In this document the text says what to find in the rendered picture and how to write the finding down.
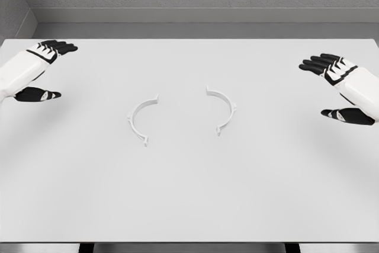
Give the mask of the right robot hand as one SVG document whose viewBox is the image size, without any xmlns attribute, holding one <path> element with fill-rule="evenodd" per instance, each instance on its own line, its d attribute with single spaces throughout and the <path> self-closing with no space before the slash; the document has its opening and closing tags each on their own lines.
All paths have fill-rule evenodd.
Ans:
<svg viewBox="0 0 379 253">
<path fill-rule="evenodd" d="M 325 109 L 321 115 L 343 123 L 372 126 L 379 123 L 379 77 L 342 56 L 322 53 L 298 66 L 322 77 L 353 107 Z"/>
</svg>

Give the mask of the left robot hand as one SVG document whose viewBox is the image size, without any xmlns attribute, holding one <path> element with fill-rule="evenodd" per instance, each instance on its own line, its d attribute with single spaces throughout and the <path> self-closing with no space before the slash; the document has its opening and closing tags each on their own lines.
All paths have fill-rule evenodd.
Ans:
<svg viewBox="0 0 379 253">
<path fill-rule="evenodd" d="M 73 43 L 44 40 L 17 53 L 0 67 L 0 104 L 6 98 L 34 103 L 61 97 L 57 91 L 31 87 L 30 83 L 41 77 L 58 57 L 77 50 Z"/>
</svg>

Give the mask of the white pipe clamp half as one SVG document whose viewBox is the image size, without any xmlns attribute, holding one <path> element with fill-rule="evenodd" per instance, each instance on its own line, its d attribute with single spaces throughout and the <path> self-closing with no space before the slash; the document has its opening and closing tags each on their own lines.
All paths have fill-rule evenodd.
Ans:
<svg viewBox="0 0 379 253">
<path fill-rule="evenodd" d="M 135 120 L 136 120 L 138 113 L 142 109 L 144 109 L 150 105 L 158 104 L 158 102 L 159 102 L 159 94 L 156 94 L 153 98 L 140 102 L 127 115 L 127 121 L 131 127 L 132 132 L 143 142 L 143 145 L 145 147 L 147 147 L 149 144 L 149 137 L 148 137 L 148 135 L 143 134 L 138 130 L 138 128 L 136 127 L 136 124 L 135 124 Z"/>
<path fill-rule="evenodd" d="M 217 97 L 217 98 L 223 100 L 229 107 L 230 114 L 229 114 L 228 118 L 222 124 L 218 124 L 216 126 L 217 136 L 220 136 L 221 132 L 227 127 L 227 125 L 232 120 L 233 115 L 237 110 L 237 105 L 226 94 L 224 94 L 220 91 L 210 89 L 210 87 L 208 85 L 205 88 L 205 93 L 207 94 L 207 96 L 213 96 L 213 97 Z"/>
</svg>

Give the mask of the white table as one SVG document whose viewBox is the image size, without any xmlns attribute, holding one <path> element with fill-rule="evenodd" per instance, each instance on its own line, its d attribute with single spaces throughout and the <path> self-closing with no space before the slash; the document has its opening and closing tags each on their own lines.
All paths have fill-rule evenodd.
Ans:
<svg viewBox="0 0 379 253">
<path fill-rule="evenodd" d="M 0 105 L 0 242 L 379 242 L 379 124 L 321 115 L 349 103 L 298 68 L 379 75 L 374 40 L 74 43 L 34 83 L 60 98 Z"/>
</svg>

